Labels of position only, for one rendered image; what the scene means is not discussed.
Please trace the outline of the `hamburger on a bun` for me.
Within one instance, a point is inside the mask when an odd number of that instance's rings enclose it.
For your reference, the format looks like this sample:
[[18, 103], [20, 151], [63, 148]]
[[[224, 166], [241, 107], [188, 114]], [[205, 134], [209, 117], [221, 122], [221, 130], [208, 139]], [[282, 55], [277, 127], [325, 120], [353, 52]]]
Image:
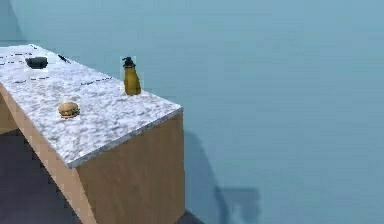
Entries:
[[58, 112], [62, 118], [73, 118], [80, 113], [80, 109], [75, 102], [65, 102], [59, 105]]

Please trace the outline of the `yellow spray bottle black top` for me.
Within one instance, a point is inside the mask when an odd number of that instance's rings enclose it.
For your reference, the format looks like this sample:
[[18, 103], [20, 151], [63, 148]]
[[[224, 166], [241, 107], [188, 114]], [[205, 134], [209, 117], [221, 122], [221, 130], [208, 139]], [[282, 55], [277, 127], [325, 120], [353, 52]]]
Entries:
[[136, 72], [136, 65], [131, 57], [123, 58], [125, 93], [133, 96], [141, 93], [140, 79]]

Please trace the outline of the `wooden counter with marble top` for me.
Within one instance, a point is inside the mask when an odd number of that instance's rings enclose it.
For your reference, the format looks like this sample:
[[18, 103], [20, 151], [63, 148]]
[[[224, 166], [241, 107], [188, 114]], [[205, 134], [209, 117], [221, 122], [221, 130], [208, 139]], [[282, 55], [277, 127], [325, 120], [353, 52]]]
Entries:
[[[46, 57], [44, 69], [25, 59]], [[19, 129], [82, 224], [176, 224], [183, 109], [34, 44], [0, 47], [0, 133]], [[60, 104], [80, 113], [62, 118]]]

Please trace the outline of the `black bowl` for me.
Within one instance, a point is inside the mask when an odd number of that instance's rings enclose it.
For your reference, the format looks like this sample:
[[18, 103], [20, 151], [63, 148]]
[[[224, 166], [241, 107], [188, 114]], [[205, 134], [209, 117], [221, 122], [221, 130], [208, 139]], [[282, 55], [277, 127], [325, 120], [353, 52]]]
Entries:
[[44, 69], [48, 65], [46, 57], [33, 57], [25, 59], [27, 65], [32, 69]]

